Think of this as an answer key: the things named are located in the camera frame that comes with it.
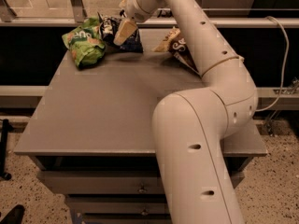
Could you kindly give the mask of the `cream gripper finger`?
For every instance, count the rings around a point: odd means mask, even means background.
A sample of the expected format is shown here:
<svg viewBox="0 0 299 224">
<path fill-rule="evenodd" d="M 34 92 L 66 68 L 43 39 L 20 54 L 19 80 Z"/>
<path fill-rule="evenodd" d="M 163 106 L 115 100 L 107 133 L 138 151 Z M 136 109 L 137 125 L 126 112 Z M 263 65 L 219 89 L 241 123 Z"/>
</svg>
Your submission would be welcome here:
<svg viewBox="0 0 299 224">
<path fill-rule="evenodd" d="M 115 34 L 113 43 L 117 46 L 123 44 L 127 38 L 137 29 L 136 22 L 132 19 L 125 18 L 121 21 L 118 31 Z"/>
</svg>

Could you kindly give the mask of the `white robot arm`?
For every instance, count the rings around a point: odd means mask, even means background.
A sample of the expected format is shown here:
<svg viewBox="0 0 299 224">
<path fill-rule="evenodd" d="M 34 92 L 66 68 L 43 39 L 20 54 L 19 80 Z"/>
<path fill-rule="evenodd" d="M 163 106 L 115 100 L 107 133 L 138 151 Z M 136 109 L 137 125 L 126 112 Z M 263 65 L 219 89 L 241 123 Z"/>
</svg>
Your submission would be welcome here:
<svg viewBox="0 0 299 224">
<path fill-rule="evenodd" d="M 221 152 L 258 104 L 243 60 L 195 0 L 123 0 L 119 45 L 160 7 L 169 7 L 204 85 L 176 91 L 155 107 L 156 158 L 173 224 L 245 224 Z"/>
</svg>

